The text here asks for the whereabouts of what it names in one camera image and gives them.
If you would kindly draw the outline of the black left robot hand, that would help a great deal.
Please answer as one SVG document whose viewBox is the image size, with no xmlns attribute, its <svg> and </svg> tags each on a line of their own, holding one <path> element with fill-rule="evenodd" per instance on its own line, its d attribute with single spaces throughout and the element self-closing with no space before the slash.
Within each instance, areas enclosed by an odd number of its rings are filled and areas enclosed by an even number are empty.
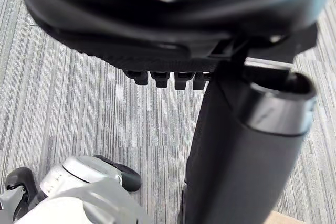
<svg viewBox="0 0 336 224">
<path fill-rule="evenodd" d="M 327 0 L 24 0 L 67 47 L 138 85 L 191 81 L 205 95 L 180 223 L 263 223 L 312 121 L 316 89 L 292 72 Z"/>
</svg>

